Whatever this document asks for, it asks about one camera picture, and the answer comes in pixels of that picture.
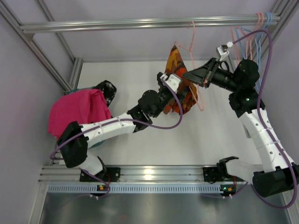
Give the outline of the orange camouflage trousers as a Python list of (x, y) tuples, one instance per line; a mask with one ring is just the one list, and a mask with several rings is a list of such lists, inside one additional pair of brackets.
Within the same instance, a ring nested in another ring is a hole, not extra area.
[(185, 79), (183, 75), (187, 72), (187, 68), (183, 62), (181, 54), (176, 45), (173, 45), (165, 67), (165, 74), (168, 76), (175, 74), (182, 79), (179, 85), (177, 96), (181, 103), (183, 114), (186, 114), (196, 105), (198, 100), (197, 90), (195, 85)]

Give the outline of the pink trousers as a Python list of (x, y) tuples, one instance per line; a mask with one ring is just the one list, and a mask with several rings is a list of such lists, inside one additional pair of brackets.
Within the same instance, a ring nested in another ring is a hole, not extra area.
[(48, 133), (58, 139), (71, 122), (76, 121), (80, 125), (90, 124), (111, 117), (111, 112), (101, 90), (80, 90), (62, 96), (52, 106)]

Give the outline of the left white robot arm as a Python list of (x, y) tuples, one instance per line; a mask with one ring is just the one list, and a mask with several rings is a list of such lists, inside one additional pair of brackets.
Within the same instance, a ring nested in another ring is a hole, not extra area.
[(101, 178), (106, 173), (106, 168), (100, 157), (88, 152), (92, 146), (112, 137), (142, 131), (147, 127), (161, 130), (177, 127), (178, 124), (157, 126), (151, 119), (157, 118), (172, 100), (181, 105), (177, 92), (182, 78), (176, 74), (158, 73), (157, 81), (159, 91), (145, 91), (138, 104), (122, 115), (90, 124), (71, 122), (60, 136), (57, 147), (65, 166), (79, 168)]

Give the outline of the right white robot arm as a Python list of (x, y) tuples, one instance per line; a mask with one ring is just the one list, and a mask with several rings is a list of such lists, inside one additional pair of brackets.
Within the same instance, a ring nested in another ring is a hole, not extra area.
[(268, 120), (267, 111), (255, 84), (258, 65), (248, 59), (239, 62), (234, 72), (223, 70), (216, 58), (183, 74), (183, 78), (201, 87), (211, 84), (230, 91), (229, 104), (248, 131), (262, 165), (248, 164), (238, 157), (221, 159), (217, 168), (222, 179), (238, 177), (253, 185), (261, 197), (294, 189), (299, 183), (299, 166), (287, 154)]

